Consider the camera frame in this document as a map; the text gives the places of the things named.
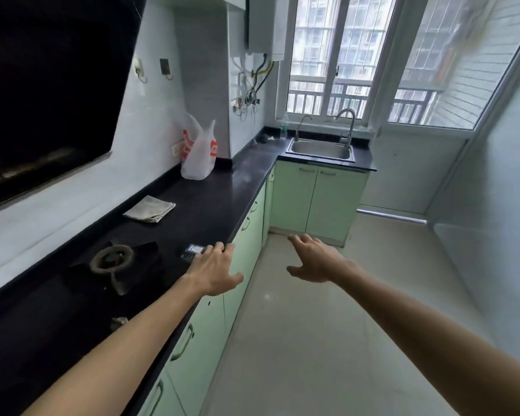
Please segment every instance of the cloth towel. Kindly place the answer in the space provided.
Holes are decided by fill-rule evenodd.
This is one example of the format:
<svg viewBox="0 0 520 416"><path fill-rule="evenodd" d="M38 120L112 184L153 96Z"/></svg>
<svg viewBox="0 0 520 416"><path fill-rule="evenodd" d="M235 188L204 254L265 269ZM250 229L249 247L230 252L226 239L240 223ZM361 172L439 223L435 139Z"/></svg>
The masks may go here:
<svg viewBox="0 0 520 416"><path fill-rule="evenodd" d="M123 215L141 222L158 223L174 207L175 203L146 196Z"/></svg>

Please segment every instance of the countertop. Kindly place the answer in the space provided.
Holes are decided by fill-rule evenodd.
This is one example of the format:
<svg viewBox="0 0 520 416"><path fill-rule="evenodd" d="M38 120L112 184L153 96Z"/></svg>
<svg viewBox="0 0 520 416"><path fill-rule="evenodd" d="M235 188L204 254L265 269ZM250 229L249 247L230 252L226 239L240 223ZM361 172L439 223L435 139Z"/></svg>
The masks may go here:
<svg viewBox="0 0 520 416"><path fill-rule="evenodd" d="M184 180L179 167L173 168L1 288L0 415L22 413L110 334L112 317L122 314L130 319L168 290L188 268L179 258L188 244L231 242L276 160L376 170L364 141L353 141L354 164L285 153L290 142L249 145L231 170L215 170L203 181ZM122 216L145 195L177 206L158 224ZM86 265L108 242L132 247L157 244L158 276L120 299L91 277L69 274L70 267ZM193 311L160 351L124 415L139 412Z"/></svg>

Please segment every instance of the white plastic bag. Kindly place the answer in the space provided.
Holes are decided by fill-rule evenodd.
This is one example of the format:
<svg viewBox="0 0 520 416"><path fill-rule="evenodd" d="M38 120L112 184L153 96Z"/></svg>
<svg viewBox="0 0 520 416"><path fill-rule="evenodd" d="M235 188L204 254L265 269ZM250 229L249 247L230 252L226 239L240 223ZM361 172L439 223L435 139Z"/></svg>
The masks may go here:
<svg viewBox="0 0 520 416"><path fill-rule="evenodd" d="M188 127L183 130L185 147L181 160L181 176L187 180L203 180L206 178L216 162L218 144L214 138L213 120L208 129L203 130L200 124L191 114Z"/></svg>

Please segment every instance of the tile floor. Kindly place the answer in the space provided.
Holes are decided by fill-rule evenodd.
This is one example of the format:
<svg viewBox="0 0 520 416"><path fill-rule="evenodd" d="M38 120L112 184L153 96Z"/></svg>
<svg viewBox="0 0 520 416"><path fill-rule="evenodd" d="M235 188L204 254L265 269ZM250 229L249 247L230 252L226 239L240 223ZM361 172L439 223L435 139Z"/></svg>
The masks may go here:
<svg viewBox="0 0 520 416"><path fill-rule="evenodd" d="M358 214L341 252L491 339L427 227ZM351 298L292 278L287 265L300 260L270 234L202 416L456 414Z"/></svg>

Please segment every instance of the sink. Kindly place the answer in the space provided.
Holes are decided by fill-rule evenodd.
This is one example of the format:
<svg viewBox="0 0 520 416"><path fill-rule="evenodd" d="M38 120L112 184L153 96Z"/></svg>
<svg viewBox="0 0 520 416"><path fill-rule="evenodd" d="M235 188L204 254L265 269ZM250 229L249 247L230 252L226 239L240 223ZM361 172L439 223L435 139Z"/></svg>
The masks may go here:
<svg viewBox="0 0 520 416"><path fill-rule="evenodd" d="M340 143L330 143L328 141L293 140L289 147L287 147L287 153L354 162L352 147L345 148L345 146Z"/></svg>

